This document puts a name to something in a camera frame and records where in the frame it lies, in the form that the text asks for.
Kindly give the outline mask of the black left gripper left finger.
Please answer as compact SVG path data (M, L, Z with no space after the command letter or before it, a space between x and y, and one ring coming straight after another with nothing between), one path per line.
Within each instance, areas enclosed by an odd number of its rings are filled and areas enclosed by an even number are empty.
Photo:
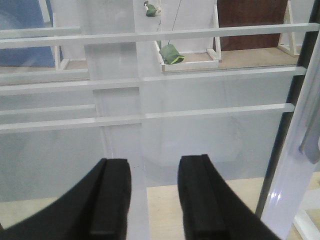
M132 176L127 159L101 159L49 206L1 231L2 240L124 240Z

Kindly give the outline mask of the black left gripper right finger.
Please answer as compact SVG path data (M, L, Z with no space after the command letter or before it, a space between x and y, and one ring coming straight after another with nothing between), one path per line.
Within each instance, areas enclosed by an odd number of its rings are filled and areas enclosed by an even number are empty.
M185 239L278 239L233 192L208 155L181 157L177 188Z

